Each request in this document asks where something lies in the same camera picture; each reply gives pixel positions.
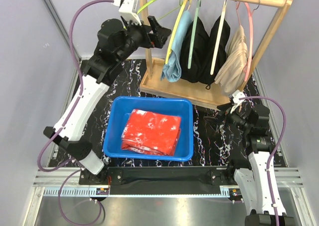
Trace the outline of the red white patterned trousers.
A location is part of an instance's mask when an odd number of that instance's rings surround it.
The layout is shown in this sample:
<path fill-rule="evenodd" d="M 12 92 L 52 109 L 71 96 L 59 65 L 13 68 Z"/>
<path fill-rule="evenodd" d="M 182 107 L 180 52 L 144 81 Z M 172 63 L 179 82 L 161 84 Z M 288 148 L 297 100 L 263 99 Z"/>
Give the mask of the red white patterned trousers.
<path fill-rule="evenodd" d="M 122 150 L 144 155 L 173 156 L 181 117 L 133 109 L 122 132 Z"/>

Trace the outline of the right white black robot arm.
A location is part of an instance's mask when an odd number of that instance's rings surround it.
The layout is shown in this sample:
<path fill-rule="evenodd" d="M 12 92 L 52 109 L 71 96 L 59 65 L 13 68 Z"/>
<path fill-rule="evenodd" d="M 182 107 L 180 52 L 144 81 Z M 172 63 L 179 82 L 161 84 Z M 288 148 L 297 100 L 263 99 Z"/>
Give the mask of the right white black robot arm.
<path fill-rule="evenodd" d="M 231 104 L 219 106 L 216 117 L 204 120 L 217 130 L 222 123 L 242 132 L 246 160 L 231 160 L 224 177 L 239 186 L 247 215 L 247 226 L 294 226 L 295 219 L 287 216 L 281 201 L 274 170 L 274 147 L 268 136 L 270 110 L 264 105 L 254 106 L 249 115 L 232 110 Z"/>

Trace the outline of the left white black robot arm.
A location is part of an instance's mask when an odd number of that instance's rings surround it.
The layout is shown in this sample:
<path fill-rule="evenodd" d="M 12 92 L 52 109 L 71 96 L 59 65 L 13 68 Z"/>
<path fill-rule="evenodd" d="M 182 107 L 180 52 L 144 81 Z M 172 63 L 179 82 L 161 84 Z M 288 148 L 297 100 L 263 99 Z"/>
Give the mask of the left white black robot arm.
<path fill-rule="evenodd" d="M 107 180 L 108 172 L 92 144 L 82 138 L 82 132 L 97 103 L 122 72 L 122 62 L 140 47 L 164 47 L 171 29 L 161 26 L 154 16 L 148 16 L 148 21 L 145 25 L 113 18 L 102 23 L 94 54 L 80 71 L 81 83 L 76 95 L 60 120 L 43 131 L 50 142 L 88 170 L 97 184 Z"/>

